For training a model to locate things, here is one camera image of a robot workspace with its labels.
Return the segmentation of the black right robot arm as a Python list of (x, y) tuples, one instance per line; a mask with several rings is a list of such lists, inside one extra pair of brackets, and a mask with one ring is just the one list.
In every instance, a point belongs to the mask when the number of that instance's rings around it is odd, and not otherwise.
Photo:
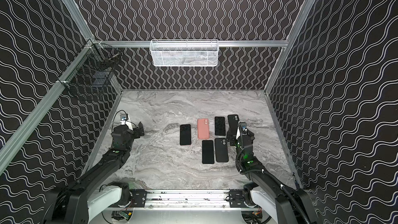
[(282, 183), (257, 159), (253, 152), (254, 133), (238, 130), (227, 132), (227, 141), (236, 148), (235, 166), (247, 177), (247, 205), (257, 205), (278, 224), (316, 224), (317, 215), (310, 196), (302, 188), (294, 189)]

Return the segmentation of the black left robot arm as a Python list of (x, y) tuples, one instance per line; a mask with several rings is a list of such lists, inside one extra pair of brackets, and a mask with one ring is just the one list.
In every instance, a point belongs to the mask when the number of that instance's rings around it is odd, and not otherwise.
[(121, 169), (130, 157), (133, 142), (145, 135), (143, 124), (130, 128), (115, 127), (110, 149), (101, 160), (79, 179), (64, 188), (56, 187), (46, 195), (42, 224), (87, 224), (90, 221), (89, 197), (105, 179)]

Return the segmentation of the black phone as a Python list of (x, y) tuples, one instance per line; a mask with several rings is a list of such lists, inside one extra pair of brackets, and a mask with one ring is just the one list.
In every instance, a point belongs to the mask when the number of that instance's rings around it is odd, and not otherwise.
[(215, 117), (215, 136), (226, 136), (226, 120), (224, 117)]

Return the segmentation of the black smartphone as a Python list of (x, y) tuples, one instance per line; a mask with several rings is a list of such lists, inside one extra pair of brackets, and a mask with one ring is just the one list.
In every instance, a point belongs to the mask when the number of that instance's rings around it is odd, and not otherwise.
[(213, 140), (202, 141), (202, 164), (214, 164), (214, 142)]
[(181, 146), (191, 145), (192, 137), (191, 137), (191, 125), (190, 124), (182, 124), (180, 126), (179, 143)]

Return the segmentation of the pink phone case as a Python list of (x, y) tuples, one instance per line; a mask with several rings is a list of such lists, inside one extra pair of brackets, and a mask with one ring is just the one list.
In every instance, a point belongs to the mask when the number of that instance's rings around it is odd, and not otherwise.
[(198, 138), (200, 140), (208, 140), (209, 137), (209, 120), (205, 118), (198, 119)]

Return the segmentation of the black phone case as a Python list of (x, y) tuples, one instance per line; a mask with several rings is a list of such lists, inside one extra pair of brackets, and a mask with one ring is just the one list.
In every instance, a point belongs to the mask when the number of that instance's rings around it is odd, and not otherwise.
[(236, 114), (228, 115), (229, 133), (236, 135), (238, 131), (239, 116)]

